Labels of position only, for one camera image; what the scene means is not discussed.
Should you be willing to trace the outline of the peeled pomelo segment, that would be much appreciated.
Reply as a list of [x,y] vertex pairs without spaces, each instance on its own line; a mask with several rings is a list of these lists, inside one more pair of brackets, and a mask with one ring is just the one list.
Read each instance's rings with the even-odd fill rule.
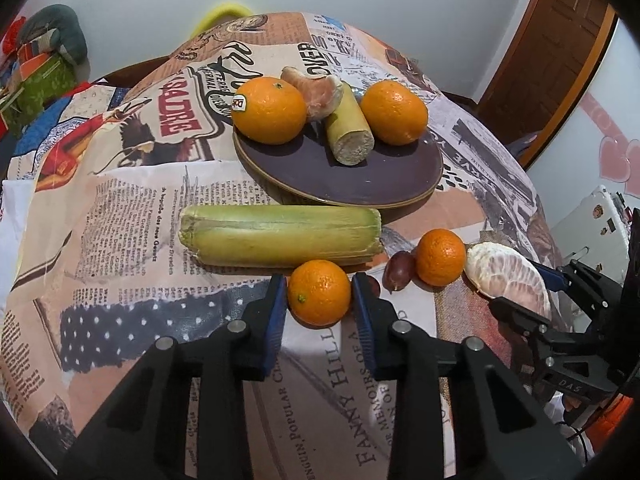
[[504,297],[544,318],[551,318],[547,287],[540,273],[515,249],[494,242],[466,251],[464,272],[483,296]]

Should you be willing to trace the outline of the small mandarin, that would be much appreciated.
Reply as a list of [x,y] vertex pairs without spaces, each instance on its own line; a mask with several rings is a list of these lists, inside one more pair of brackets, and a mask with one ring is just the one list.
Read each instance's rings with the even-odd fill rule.
[[340,322],[352,301],[347,274],[328,260],[298,266],[288,279],[288,306],[297,321],[314,328]]
[[465,258],[465,244],[456,233],[434,229],[416,246],[416,274],[427,285],[445,287],[460,278]]

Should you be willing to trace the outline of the green sugarcane piece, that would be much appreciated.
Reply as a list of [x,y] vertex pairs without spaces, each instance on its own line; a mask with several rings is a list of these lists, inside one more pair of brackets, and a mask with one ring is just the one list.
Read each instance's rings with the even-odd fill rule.
[[179,240],[206,266],[295,268],[311,260],[358,266],[383,252],[375,209],[198,205],[180,214]]

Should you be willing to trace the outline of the yellow sugarcane piece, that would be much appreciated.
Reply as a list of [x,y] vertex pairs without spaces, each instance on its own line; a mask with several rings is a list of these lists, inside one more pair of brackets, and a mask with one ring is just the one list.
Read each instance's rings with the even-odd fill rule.
[[340,105],[323,125],[333,157],[340,164],[351,167],[367,159],[374,148],[374,135],[346,82],[342,83],[342,90]]

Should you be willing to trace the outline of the pomelo segment with rind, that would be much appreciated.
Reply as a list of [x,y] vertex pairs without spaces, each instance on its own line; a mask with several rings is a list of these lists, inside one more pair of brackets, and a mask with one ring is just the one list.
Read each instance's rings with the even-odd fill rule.
[[343,99],[342,82],[334,75],[311,77],[285,66],[280,78],[292,84],[306,103],[307,122],[318,122],[337,110]]

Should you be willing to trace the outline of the large orange with sticker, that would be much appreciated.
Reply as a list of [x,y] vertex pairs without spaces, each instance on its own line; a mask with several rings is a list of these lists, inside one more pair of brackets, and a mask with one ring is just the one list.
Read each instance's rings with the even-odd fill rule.
[[290,142],[303,130],[307,107],[292,84],[273,77],[257,77],[235,91],[231,118],[236,130],[262,144]]

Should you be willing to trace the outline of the dark red jujube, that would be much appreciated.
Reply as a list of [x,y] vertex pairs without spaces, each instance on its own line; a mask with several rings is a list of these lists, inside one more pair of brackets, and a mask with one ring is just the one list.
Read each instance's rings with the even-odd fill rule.
[[412,281],[414,274],[416,259],[411,252],[402,250],[387,261],[382,283],[389,292],[400,292]]

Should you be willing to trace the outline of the white sliding wardrobe door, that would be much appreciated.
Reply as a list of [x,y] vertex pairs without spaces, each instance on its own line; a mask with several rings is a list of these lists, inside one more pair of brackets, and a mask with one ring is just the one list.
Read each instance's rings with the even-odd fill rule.
[[590,84],[527,169],[555,226],[598,186],[639,206],[639,43],[616,23]]

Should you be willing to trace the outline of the newspaper print tablecloth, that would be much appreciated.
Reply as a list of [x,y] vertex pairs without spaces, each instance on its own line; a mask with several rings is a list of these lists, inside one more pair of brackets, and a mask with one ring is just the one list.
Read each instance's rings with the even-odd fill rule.
[[[349,167],[308,124],[253,162],[235,125],[245,90],[286,68],[349,96],[393,81],[422,101],[427,128]],[[207,337],[274,272],[329,260],[380,278],[434,229],[560,260],[532,181],[498,139],[413,60],[320,14],[239,18],[126,96],[96,84],[59,99],[23,130],[8,176],[27,191],[17,254],[1,260],[1,395],[50,471],[158,338]]]

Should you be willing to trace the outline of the wooden door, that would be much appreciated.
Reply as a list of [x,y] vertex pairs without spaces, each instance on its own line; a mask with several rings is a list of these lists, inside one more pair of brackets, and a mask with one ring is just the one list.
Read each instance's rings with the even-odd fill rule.
[[608,0],[529,0],[477,116],[530,166],[597,71],[617,14]]

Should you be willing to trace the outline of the dark purple plate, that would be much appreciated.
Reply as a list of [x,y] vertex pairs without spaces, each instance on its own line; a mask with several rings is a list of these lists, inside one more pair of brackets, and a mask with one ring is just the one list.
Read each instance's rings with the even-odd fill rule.
[[405,146],[376,142],[364,162],[337,162],[326,136],[306,127],[288,143],[260,144],[233,133],[236,154],[254,176],[307,200],[378,209],[408,206],[430,196],[444,172],[442,151],[431,133]]

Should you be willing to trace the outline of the patchwork quilt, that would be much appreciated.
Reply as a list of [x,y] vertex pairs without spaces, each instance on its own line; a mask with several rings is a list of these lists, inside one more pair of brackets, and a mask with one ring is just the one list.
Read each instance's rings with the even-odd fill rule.
[[1,141],[1,180],[32,180],[49,148],[93,116],[114,110],[128,91],[99,80],[55,100],[28,126]]

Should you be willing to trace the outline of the yellow foam tube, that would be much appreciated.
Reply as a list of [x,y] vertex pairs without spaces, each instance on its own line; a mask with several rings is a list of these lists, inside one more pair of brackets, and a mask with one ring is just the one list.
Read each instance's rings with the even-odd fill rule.
[[236,18],[246,18],[251,16],[253,12],[246,6],[242,6],[239,3],[226,2],[214,6],[212,10],[209,10],[204,18],[196,24],[191,32],[190,38],[193,39],[198,35],[201,35],[206,30],[209,30],[216,24],[224,21],[235,20]]

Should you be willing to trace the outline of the grey plush pillow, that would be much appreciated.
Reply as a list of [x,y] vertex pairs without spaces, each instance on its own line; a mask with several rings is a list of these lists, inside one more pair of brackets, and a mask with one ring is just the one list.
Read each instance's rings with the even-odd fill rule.
[[26,20],[18,32],[17,47],[21,62],[41,53],[57,53],[70,65],[78,66],[88,55],[77,14],[65,4],[46,6]]

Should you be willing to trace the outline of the red plastic bag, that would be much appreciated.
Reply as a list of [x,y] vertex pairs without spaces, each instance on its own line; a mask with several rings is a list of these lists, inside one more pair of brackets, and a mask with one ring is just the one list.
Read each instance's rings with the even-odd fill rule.
[[20,30],[22,26],[25,24],[25,22],[26,22],[26,18],[24,17],[24,15],[21,15],[18,18],[16,18],[12,22],[12,24],[9,26],[9,29],[4,35],[2,44],[1,44],[2,53],[5,56],[9,56],[10,54],[16,51],[17,36],[20,33]]

